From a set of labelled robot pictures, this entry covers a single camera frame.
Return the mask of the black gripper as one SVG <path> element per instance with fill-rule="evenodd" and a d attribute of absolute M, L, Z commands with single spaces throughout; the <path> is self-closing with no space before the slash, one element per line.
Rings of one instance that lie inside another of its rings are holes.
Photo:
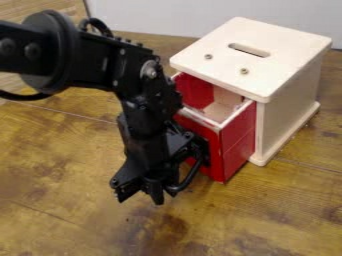
<path fill-rule="evenodd" d="M 139 191 L 145 192 L 157 205 L 165 203 L 163 190 L 176 197 L 190 184 L 188 173 L 194 158 L 180 162 L 181 153 L 200 137 L 185 130 L 174 121 L 149 137 L 134 137 L 125 114 L 118 117 L 119 131 L 125 143 L 126 161 L 110 180 L 118 201 L 125 202 Z"/>

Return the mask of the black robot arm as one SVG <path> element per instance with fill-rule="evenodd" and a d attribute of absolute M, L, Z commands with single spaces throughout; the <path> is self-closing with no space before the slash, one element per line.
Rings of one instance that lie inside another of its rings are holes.
<path fill-rule="evenodd" d="M 201 165 L 204 148 L 174 120 L 182 94 L 151 49 L 115 36 L 97 18 L 75 24 L 63 13 L 45 10 L 19 24 L 0 20 L 0 72 L 19 74 L 35 89 L 33 95 L 0 90 L 7 100 L 42 100 L 71 87 L 115 94 L 126 161 L 110 186 L 121 202 L 145 192 L 161 205 L 166 195 L 189 186 L 198 169 L 181 178 L 180 166 L 189 157 Z"/>

